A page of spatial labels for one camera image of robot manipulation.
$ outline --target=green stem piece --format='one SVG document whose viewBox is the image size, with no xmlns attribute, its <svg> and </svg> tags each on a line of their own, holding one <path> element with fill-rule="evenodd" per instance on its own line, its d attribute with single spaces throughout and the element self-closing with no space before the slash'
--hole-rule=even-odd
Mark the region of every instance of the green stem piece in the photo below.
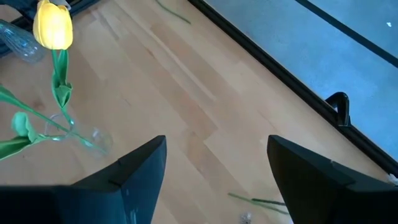
<svg viewBox="0 0 398 224">
<path fill-rule="evenodd" d="M 251 200 L 253 202 L 262 202 L 262 203 L 270 203 L 270 204 L 274 204 L 274 205 L 286 206 L 286 204 L 283 202 L 277 202 L 277 201 L 273 201 L 273 200 L 264 200 L 264 199 L 258 199 L 258 198 L 252 198 Z"/>
<path fill-rule="evenodd" d="M 272 207 L 272 206 L 264 205 L 263 203 L 254 202 L 254 201 L 252 201 L 252 200 L 250 200 L 250 199 L 248 199 L 248 198 L 239 196 L 239 195 L 234 194 L 234 193 L 228 193 L 228 195 L 231 196 L 231 197 L 240 199 L 240 200 L 242 200 L 242 201 L 249 202 L 249 203 L 251 203 L 252 205 L 257 205 L 257 206 L 260 206 L 260 207 L 263 207 L 263 208 L 266 208 L 266 209 L 269 209 L 269 210 L 273 210 L 273 211 L 279 212 L 279 213 L 284 214 L 284 215 L 289 215 L 288 212 L 285 212 L 285 211 L 280 210 L 280 209 L 278 209 L 278 208 L 274 208 L 274 207 Z"/>
<path fill-rule="evenodd" d="M 191 24 L 191 22 L 190 22 L 188 19 L 186 19 L 185 17 L 183 17 L 183 16 L 177 14 L 176 12 L 173 12 L 171 9 L 169 9 L 169 8 L 166 7 L 166 6 L 164 6 L 159 0 L 155 0 L 155 1 L 156 1 L 156 3 L 157 3 L 162 9 L 164 9 L 164 10 L 167 11 L 168 13 L 170 13 L 170 14 L 172 14 L 172 15 L 174 15 L 174 16 L 180 18 L 180 19 L 182 19 L 182 20 L 185 21 L 187 24 Z"/>
</svg>

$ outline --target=clear glass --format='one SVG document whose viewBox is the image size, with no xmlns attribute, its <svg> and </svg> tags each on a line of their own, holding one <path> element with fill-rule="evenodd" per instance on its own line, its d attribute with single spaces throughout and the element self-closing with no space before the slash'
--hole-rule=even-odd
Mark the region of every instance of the clear glass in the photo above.
<svg viewBox="0 0 398 224">
<path fill-rule="evenodd" d="M 75 121 L 72 121 L 72 125 L 70 125 L 63 114 L 54 114 L 50 119 L 68 129 L 68 131 L 63 131 L 53 124 L 46 122 L 44 134 L 52 136 L 53 141 L 63 141 L 72 138 L 78 140 L 95 157 L 103 157 L 109 154 L 113 140 L 111 135 L 106 131 Z"/>
<path fill-rule="evenodd" d="M 24 29 L 0 19 L 0 39 L 18 57 L 29 63 L 36 63 L 43 59 L 43 48 L 34 36 Z"/>
</svg>

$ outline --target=tulip petal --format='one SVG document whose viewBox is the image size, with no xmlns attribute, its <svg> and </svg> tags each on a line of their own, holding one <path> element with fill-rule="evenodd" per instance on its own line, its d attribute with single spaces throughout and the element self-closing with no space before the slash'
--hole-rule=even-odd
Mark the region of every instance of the tulip petal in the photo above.
<svg viewBox="0 0 398 224">
<path fill-rule="evenodd" d="M 66 6 L 58 6 L 58 8 L 62 11 L 63 16 L 65 18 L 65 42 L 63 50 L 66 50 L 69 46 L 71 46 L 73 42 L 73 25 L 72 19 L 69 14 L 69 10 Z"/>
<path fill-rule="evenodd" d="M 35 39 L 48 49 L 67 49 L 73 42 L 72 19 L 65 6 L 41 0 L 34 19 Z"/>
</svg>

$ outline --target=green leaf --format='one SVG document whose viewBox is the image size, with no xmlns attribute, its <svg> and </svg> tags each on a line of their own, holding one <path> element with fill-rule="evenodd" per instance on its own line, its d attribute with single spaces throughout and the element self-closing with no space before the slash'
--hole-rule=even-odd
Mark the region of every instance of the green leaf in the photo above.
<svg viewBox="0 0 398 224">
<path fill-rule="evenodd" d="M 73 87 L 70 83 L 66 85 L 61 85 L 55 89 L 55 94 L 57 96 L 57 102 L 59 107 L 64 108 L 68 104 L 72 89 Z"/>
<path fill-rule="evenodd" d="M 20 108 L 28 107 L 2 85 L 0 85 L 0 101 L 5 101 L 6 103 L 10 103 Z"/>
<path fill-rule="evenodd" d="M 27 136 L 18 136 L 8 141 L 0 141 L 0 160 L 21 152 L 31 141 Z"/>
<path fill-rule="evenodd" d="M 52 93 L 59 107 L 65 108 L 72 94 L 72 84 L 67 82 L 69 56 L 67 50 L 61 50 L 52 75 Z"/>
<path fill-rule="evenodd" d="M 6 103 L 12 104 L 14 106 L 19 107 L 20 109 L 26 110 L 31 112 L 32 114 L 50 122 L 46 116 L 40 114 L 30 106 L 26 105 L 23 103 L 21 100 L 18 100 L 8 89 L 6 89 L 4 86 L 0 85 L 0 101 L 4 101 Z"/>
<path fill-rule="evenodd" d="M 28 137 L 31 142 L 37 138 L 37 133 L 29 121 L 29 117 L 24 112 L 16 112 L 12 118 L 11 128 L 18 136 Z"/>
</svg>

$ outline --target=wooden table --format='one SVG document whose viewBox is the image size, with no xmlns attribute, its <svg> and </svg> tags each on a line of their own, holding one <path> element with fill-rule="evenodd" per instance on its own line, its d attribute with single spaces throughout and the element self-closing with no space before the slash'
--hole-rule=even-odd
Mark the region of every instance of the wooden table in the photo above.
<svg viewBox="0 0 398 224">
<path fill-rule="evenodd" d="M 282 200 L 266 140 L 279 134 L 348 167 L 386 174 L 237 43 L 184 0 L 103 0 L 74 18 L 70 111 L 113 136 L 108 157 L 78 143 L 44 142 L 0 162 L 1 184 L 70 184 L 158 134 L 168 161 L 153 223 L 288 223 L 285 215 L 227 196 Z M 28 65 L 0 60 L 0 83 L 42 113 L 57 113 L 50 54 Z M 0 138 L 17 109 L 0 104 Z M 34 119 L 38 130 L 43 122 Z"/>
<path fill-rule="evenodd" d="M 0 19 L 4 19 L 5 21 L 11 22 L 20 16 L 21 15 L 19 14 L 19 12 L 16 11 L 15 9 L 6 5 L 0 6 Z"/>
</svg>

